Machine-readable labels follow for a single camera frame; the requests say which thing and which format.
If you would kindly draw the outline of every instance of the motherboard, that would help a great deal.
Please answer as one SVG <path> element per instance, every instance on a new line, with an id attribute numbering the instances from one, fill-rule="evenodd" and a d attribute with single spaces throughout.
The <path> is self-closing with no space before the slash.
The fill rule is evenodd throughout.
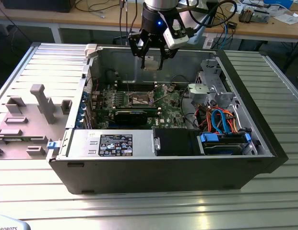
<path id="1" fill-rule="evenodd" d="M 97 129 L 186 128 L 174 85 L 108 85 L 93 93 Z"/>

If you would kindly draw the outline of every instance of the power supply label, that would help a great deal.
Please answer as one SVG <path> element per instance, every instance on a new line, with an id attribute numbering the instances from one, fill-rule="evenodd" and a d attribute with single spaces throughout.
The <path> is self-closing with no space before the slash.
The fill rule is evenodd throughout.
<path id="1" fill-rule="evenodd" d="M 133 155 L 133 136 L 101 135 L 99 155 L 101 157 L 125 157 Z"/>

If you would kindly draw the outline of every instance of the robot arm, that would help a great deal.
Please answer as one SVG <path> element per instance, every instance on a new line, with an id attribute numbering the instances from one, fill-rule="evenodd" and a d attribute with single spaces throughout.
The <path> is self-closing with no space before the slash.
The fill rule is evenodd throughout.
<path id="1" fill-rule="evenodd" d="M 185 22 L 181 18 L 181 13 L 190 12 L 191 14 L 191 11 L 200 12 L 205 15 L 202 21 L 206 22 L 210 16 L 215 14 L 217 7 L 225 2 L 233 3 L 235 8 L 237 7 L 233 0 L 217 2 L 210 10 L 198 8 L 199 0 L 192 6 L 189 6 L 188 0 L 186 1 L 188 6 L 179 8 L 179 0 L 144 0 L 140 32 L 130 33 L 128 38 L 133 55 L 142 59 L 142 69 L 145 68 L 145 55 L 151 47 L 159 48 L 161 51 L 161 60 L 158 69 L 161 70 L 164 60 L 173 58 L 178 49 L 189 41 L 189 38 L 193 37 L 203 26 L 208 26 L 207 24 L 200 23 L 197 29 L 186 28 Z M 138 48 L 140 40 L 143 41 L 143 46 Z"/>

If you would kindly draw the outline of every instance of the workbench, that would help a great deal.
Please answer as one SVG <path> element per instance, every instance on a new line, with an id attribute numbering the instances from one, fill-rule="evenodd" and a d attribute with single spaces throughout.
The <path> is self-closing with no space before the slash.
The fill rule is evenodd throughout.
<path id="1" fill-rule="evenodd" d="M 88 0 L 89 5 L 99 2 L 99 0 Z M 103 4 L 103 8 L 117 4 L 116 1 Z M 64 43 L 60 34 L 60 28 L 69 29 L 84 29 L 84 30 L 104 30 L 104 31 L 119 31 L 119 6 L 105 10 L 105 18 L 100 18 L 88 12 L 79 11 L 73 8 L 70 13 L 59 13 L 49 11 L 28 11 L 28 10 L 8 10 L 0 3 L 3 11 L 13 20 L 16 25 L 23 26 L 38 26 L 48 27 L 52 30 L 55 43 Z M 78 4 L 80 9 L 87 10 L 85 1 Z M 135 15 L 135 4 L 129 4 L 128 26 Z M 293 4 L 292 9 L 298 10 L 298 5 Z M 134 30 L 137 31 L 141 27 L 141 11 L 142 5 L 138 4 L 138 16 L 134 23 Z M 234 38 L 262 40 L 262 41 L 276 41 L 276 42 L 297 42 L 298 40 L 298 23 L 288 25 L 282 23 L 277 19 L 270 18 L 268 24 L 264 23 L 240 23 L 238 21 L 238 14 L 231 19 L 231 21 L 238 23 Z M 9 25 L 10 21 L 0 11 L 0 24 Z M 122 14 L 122 30 L 125 31 L 125 13 Z M 213 38 L 220 36 L 223 32 L 221 26 L 207 28 L 203 34 L 206 37 L 204 47 L 207 47 L 207 42 Z"/>

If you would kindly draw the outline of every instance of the blue cable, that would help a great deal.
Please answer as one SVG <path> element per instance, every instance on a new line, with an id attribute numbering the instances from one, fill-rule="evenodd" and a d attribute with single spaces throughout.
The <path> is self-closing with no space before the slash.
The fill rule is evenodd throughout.
<path id="1" fill-rule="evenodd" d="M 222 124 L 223 124 L 223 126 L 224 126 L 224 130 L 225 130 L 225 132 L 226 132 L 226 133 L 230 133 L 230 129 L 229 129 L 229 127 L 226 125 L 226 116 L 225 116 L 224 112 L 222 112 L 220 109 L 215 109 L 215 110 L 212 112 L 212 125 L 213 125 L 213 127 L 214 127 L 220 134 L 222 134 L 222 131 L 221 131 L 220 129 L 218 129 L 218 127 L 217 127 L 216 124 L 215 124 L 215 114 L 216 114 L 217 112 L 220 112 L 220 114 L 221 114 Z"/>
<path id="2" fill-rule="evenodd" d="M 225 42 L 226 42 L 226 35 L 225 35 L 225 37 L 224 37 L 224 40 L 223 40 L 223 42 L 222 42 L 222 45 L 221 45 L 220 49 L 222 49 L 222 47 L 224 47 L 224 45 L 225 45 Z"/>

